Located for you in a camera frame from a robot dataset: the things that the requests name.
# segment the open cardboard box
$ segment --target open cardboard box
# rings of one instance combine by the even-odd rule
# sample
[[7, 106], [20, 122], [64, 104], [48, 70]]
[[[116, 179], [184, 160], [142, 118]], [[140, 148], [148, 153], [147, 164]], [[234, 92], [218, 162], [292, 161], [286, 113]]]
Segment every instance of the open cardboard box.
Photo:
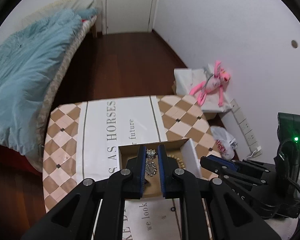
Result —
[[[200, 164], [192, 139], [119, 146], [117, 160], [119, 160], [120, 169], [126, 167], [129, 159], [137, 157], [140, 145], [145, 145], [147, 149], [154, 149], [157, 152], [157, 148], [160, 144], [165, 146], [167, 155], [174, 155], [180, 158], [186, 166], [187, 171], [194, 174], [197, 178], [201, 177]], [[147, 173], [145, 174], [145, 179], [149, 183], [145, 185], [143, 198], [162, 196], [158, 158], [155, 158], [153, 161], [157, 166], [157, 173], [152, 177]]]

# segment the door frame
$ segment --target door frame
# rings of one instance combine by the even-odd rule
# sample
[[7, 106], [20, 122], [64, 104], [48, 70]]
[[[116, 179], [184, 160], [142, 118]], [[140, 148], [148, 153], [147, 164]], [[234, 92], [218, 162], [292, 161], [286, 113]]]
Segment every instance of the door frame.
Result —
[[[102, 13], [101, 13], [101, 17], [102, 17], [102, 34], [106, 35], [107, 34], [107, 25], [106, 25], [106, 2], [107, 0], [102, 0]], [[149, 24], [148, 24], [148, 32], [152, 31], [152, 27], [153, 27], [153, 22], [154, 22], [154, 15], [155, 15], [155, 10], [157, 7], [157, 0], [152, 0], [151, 3], [151, 10], [150, 10], [150, 15], [149, 15]]]

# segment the blue comforter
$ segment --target blue comforter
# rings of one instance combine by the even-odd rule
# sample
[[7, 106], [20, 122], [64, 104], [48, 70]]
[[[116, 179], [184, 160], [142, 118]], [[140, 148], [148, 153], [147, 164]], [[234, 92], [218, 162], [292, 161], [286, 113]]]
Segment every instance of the blue comforter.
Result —
[[82, 26], [65, 9], [12, 34], [0, 46], [0, 145], [38, 155], [36, 121], [47, 88]]

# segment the checkered pattern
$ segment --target checkered pattern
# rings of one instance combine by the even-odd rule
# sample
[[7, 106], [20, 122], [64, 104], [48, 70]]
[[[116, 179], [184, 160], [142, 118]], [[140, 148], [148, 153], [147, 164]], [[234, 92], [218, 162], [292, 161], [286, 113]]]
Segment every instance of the checkered pattern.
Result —
[[[192, 138], [198, 159], [210, 154], [221, 157], [210, 126], [193, 96], [157, 96], [157, 99], [168, 141]], [[217, 177], [204, 168], [201, 174], [209, 180]]]
[[[157, 96], [168, 141], [192, 138], [198, 159], [220, 157], [206, 118], [194, 97]], [[43, 194], [46, 211], [53, 208], [77, 185], [75, 156], [81, 103], [62, 105], [51, 112], [43, 153]], [[216, 174], [201, 168], [202, 177]]]
[[46, 211], [76, 185], [75, 155], [81, 103], [62, 105], [51, 112], [43, 152], [43, 195]]

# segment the pink plush toy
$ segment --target pink plush toy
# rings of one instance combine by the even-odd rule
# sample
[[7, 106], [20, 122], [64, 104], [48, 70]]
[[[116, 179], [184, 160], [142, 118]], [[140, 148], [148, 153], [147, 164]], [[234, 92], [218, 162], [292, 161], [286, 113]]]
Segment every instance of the pink plush toy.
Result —
[[223, 68], [221, 68], [221, 62], [216, 61], [214, 67], [214, 75], [208, 78], [207, 81], [203, 81], [191, 89], [190, 95], [194, 95], [199, 90], [201, 92], [198, 95], [197, 102], [199, 106], [202, 106], [206, 100], [207, 94], [213, 92], [215, 89], [219, 88], [219, 106], [223, 106], [223, 86], [229, 81], [230, 74], [227, 73]]

